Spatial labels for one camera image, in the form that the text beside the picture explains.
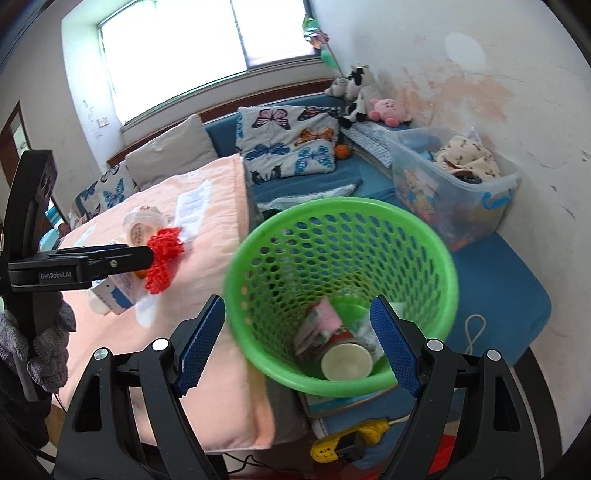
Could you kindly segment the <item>grey gloved left hand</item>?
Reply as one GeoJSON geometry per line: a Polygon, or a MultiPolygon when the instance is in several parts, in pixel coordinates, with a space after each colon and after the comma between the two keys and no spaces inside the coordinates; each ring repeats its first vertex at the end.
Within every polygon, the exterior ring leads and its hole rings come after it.
{"type": "Polygon", "coordinates": [[[5,314],[1,314],[1,360],[17,373],[15,360],[24,361],[32,380],[43,390],[57,394],[67,383],[69,334],[76,331],[75,315],[70,305],[61,301],[52,325],[28,342],[5,314]]]}

